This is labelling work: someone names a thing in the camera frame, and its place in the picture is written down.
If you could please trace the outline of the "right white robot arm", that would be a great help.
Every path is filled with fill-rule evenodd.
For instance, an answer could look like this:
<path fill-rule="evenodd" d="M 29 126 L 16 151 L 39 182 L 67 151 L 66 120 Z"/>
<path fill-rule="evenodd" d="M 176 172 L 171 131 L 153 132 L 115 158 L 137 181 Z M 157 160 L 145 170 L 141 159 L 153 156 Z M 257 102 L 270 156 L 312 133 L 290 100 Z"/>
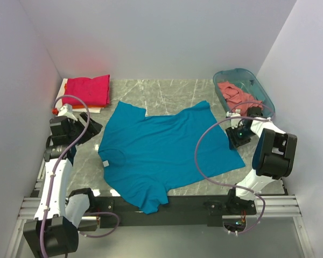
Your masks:
<path fill-rule="evenodd" d="M 229 190 L 225 202 L 229 213 L 238 214 L 252 208 L 255 193 L 269 183 L 290 175 L 297 137 L 279 129 L 271 117 L 262 114 L 260 107 L 248 108 L 245 117 L 238 112 L 227 112 L 226 117 L 231 118 L 231 126 L 226 128 L 231 150 L 249 143 L 253 135 L 258 136 L 252 169 L 236 188 Z"/>

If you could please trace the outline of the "blue t-shirt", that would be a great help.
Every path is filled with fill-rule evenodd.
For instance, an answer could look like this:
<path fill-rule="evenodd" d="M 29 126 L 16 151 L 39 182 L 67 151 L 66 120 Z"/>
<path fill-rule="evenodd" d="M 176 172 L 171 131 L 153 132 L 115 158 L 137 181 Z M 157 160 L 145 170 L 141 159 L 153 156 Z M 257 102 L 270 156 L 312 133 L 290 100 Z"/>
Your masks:
<path fill-rule="evenodd" d="M 175 115 L 145 113 L 119 102 L 98 150 L 104 180 L 142 212 L 157 212 L 172 189 L 245 166 L 207 101 Z"/>

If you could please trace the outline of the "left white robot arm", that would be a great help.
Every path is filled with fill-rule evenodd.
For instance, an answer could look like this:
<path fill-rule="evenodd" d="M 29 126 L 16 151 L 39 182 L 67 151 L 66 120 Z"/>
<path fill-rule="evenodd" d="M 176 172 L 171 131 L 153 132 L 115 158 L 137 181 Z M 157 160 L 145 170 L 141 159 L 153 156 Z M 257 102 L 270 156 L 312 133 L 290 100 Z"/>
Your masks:
<path fill-rule="evenodd" d="M 44 151 L 45 181 L 33 220 L 23 235 L 35 257 L 67 255 L 79 245 L 78 227 L 84 216 L 97 209 L 90 188 L 67 194 L 76 147 L 100 133 L 102 125 L 85 113 L 79 117 L 58 114 L 50 119 L 51 134 Z"/>

